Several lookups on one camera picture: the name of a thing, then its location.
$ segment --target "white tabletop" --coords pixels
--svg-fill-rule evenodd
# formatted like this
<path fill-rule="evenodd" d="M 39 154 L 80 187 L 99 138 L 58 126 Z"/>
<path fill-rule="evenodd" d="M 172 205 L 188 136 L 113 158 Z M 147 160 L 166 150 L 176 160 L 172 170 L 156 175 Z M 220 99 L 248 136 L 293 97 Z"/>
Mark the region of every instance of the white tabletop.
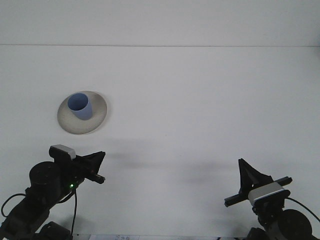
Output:
<path fill-rule="evenodd" d="M 107 153 L 106 183 L 78 189 L 76 233 L 246 236 L 259 226 L 249 201 L 224 206 L 239 158 L 292 177 L 291 196 L 319 214 L 319 47 L 0 46 L 0 56 L 0 203 L 63 144 Z M 73 135 L 57 110 L 82 90 L 99 92 L 108 114 Z M 48 221 L 69 228 L 73 205 Z"/>

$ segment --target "white saucer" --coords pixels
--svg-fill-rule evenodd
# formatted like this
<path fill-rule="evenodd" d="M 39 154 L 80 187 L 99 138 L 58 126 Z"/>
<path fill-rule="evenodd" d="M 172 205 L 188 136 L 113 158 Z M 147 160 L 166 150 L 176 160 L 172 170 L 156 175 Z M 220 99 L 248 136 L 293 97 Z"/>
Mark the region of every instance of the white saucer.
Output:
<path fill-rule="evenodd" d="M 92 117 L 89 120 L 81 120 L 77 118 L 68 108 L 68 96 L 60 105 L 57 118 L 60 126 L 71 134 L 86 134 L 99 127 L 106 115 L 107 104 L 104 98 L 93 91 L 81 91 L 88 96 L 92 105 Z"/>

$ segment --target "white wall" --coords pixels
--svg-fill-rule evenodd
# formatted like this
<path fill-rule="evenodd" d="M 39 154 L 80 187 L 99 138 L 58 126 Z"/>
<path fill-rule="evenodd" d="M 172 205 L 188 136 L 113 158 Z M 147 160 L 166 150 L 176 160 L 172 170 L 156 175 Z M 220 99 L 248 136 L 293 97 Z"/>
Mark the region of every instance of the white wall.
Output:
<path fill-rule="evenodd" d="M 319 46 L 318 0 L 0 1 L 1 44 Z"/>
<path fill-rule="evenodd" d="M 78 189 L 76 233 L 245 236 L 259 226 L 250 203 L 224 207 L 238 158 L 292 177 L 292 197 L 320 214 L 320 48 L 287 47 L 319 45 L 320 1 L 77 3 L 0 2 L 0 203 L 63 144 L 107 152 L 106 183 Z M 108 114 L 72 135 L 56 114 L 81 90 Z M 73 204 L 48 220 L 69 228 Z"/>

